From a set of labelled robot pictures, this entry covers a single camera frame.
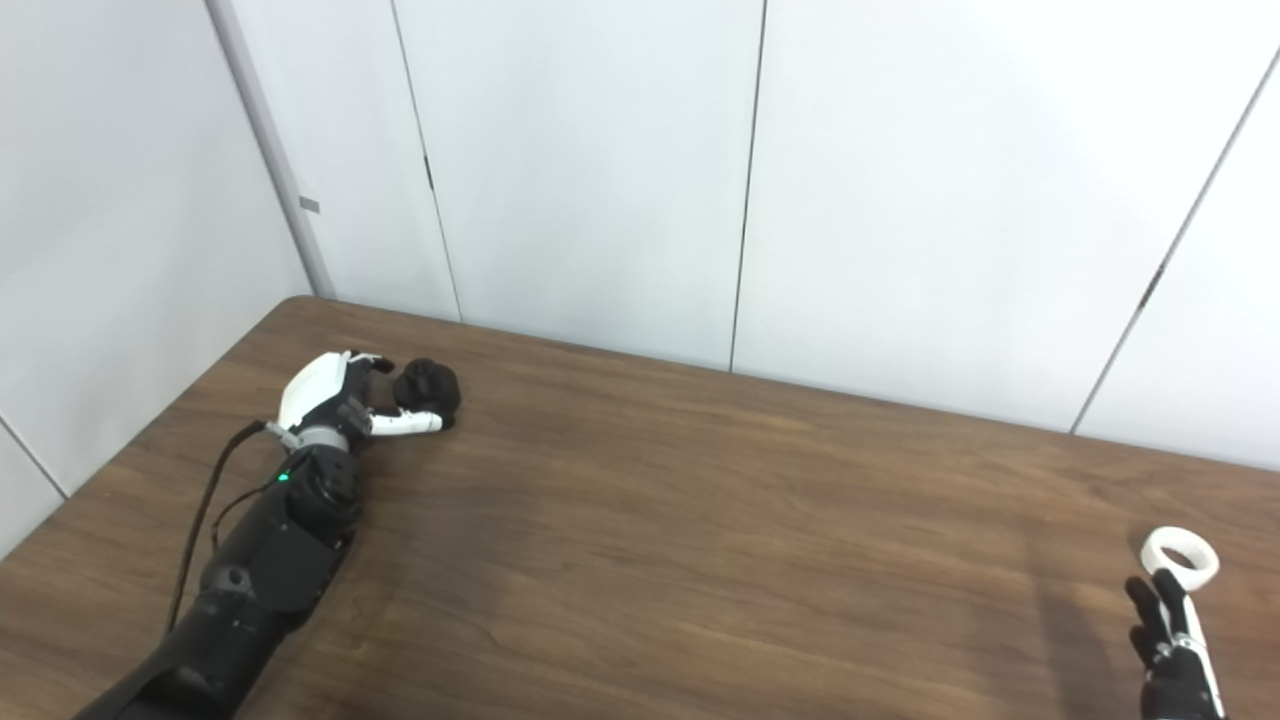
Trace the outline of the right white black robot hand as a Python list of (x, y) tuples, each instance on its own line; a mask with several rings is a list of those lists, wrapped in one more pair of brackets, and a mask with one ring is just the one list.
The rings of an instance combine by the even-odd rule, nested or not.
[(1228, 719), (1199, 614), (1169, 569), (1129, 577), (1124, 591), (1138, 623), (1129, 641), (1144, 667), (1143, 719)]

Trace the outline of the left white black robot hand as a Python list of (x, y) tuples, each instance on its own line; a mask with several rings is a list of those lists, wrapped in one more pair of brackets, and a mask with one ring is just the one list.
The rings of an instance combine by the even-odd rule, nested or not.
[(449, 366), (419, 357), (398, 375), (394, 369), (378, 354), (321, 354), (285, 386), (268, 429), (289, 451), (312, 445), (351, 451), (371, 438), (425, 436), (454, 425), (462, 392)]

